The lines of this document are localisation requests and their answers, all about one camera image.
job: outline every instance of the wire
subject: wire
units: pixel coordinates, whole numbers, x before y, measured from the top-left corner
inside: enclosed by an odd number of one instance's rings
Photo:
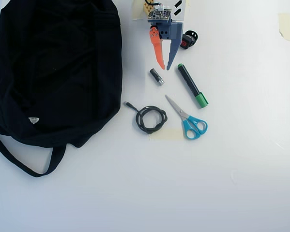
[[[137,108],[135,108],[131,103],[129,102],[125,102],[125,104],[130,107],[131,109],[135,110],[137,112],[137,115],[136,115],[136,123],[138,125],[138,127],[145,133],[147,134],[152,134],[154,132],[157,132],[158,130],[160,130],[163,125],[167,122],[168,120],[168,116],[166,115],[166,112],[164,110],[161,110],[159,109],[158,107],[156,106],[146,106],[144,108],[142,108],[141,110],[138,110]],[[144,124],[144,116],[149,113],[150,111],[156,111],[158,112],[160,115],[161,115],[161,122],[159,124],[157,124],[154,128],[147,128],[145,127],[145,124]]]
[[[149,5],[149,6],[158,6],[161,5],[161,3],[157,2],[157,3],[150,3],[147,0],[145,0],[145,2]]]

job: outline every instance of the tape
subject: tape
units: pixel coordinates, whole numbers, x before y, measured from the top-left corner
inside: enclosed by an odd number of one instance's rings
[[[132,5],[132,19],[143,19],[144,14],[144,0],[134,0]]]
[[[150,140],[182,141],[184,140],[183,129],[164,128],[149,135]]]
[[[283,38],[290,41],[290,14],[278,14],[279,32]]]

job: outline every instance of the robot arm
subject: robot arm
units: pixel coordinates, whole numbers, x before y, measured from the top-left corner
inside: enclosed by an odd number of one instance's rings
[[[152,25],[149,35],[154,46],[156,59],[162,69],[165,69],[162,41],[172,40],[167,65],[167,70],[169,70],[182,42],[183,24],[173,21],[171,9],[165,9],[163,6],[158,6],[149,12],[148,22]]]

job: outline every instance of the green marker cap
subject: green marker cap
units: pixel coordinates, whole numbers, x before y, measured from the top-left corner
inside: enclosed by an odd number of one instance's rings
[[[206,100],[206,98],[203,95],[203,93],[200,93],[199,95],[197,95],[195,97],[195,99],[198,101],[198,103],[201,106],[201,108],[204,108],[204,107],[208,106],[208,101]]]

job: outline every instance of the black bag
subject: black bag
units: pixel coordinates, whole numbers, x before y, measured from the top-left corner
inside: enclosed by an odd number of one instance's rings
[[[0,134],[53,148],[83,146],[119,111],[122,36],[111,0],[11,0],[0,14]]]

